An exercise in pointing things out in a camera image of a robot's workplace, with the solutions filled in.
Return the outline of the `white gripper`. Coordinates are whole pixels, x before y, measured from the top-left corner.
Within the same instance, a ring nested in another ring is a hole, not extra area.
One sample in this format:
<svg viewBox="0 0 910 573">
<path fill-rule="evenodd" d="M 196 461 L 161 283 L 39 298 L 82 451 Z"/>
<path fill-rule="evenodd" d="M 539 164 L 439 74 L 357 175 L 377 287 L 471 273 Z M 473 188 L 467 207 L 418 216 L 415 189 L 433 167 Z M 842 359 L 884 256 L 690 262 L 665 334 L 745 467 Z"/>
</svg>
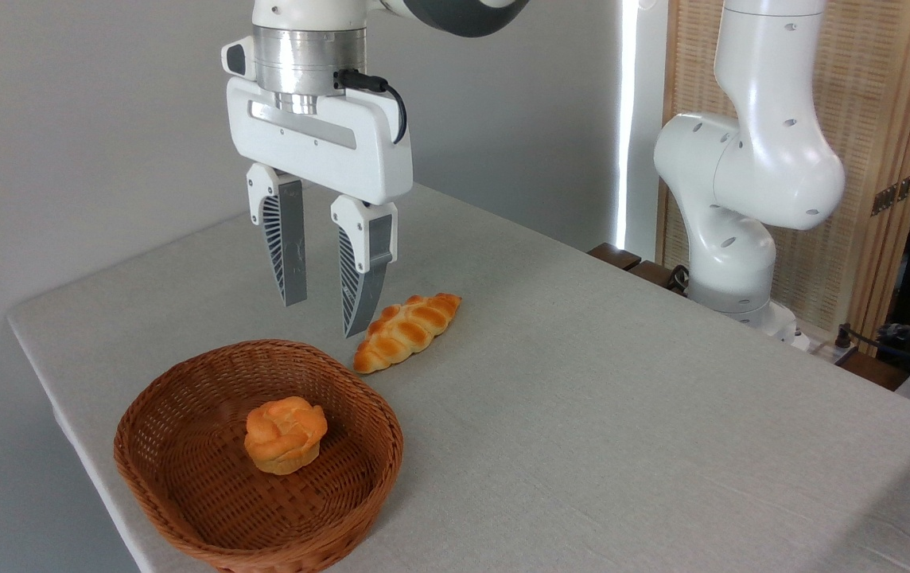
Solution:
<svg viewBox="0 0 910 573">
<path fill-rule="evenodd" d="M 233 144 L 254 161 L 247 171 L 249 214 L 262 229 L 285 306 L 307 298 L 300 178 L 348 195 L 331 205 L 339 228 L 344 334 L 363 333 L 375 318 L 388 264 L 397 259 L 398 211 L 388 202 L 414 188 L 411 135 L 395 142 L 397 103 L 348 90 L 318 98 L 314 114 L 296 114 L 241 77 L 231 77 L 226 97 Z"/>
</svg>

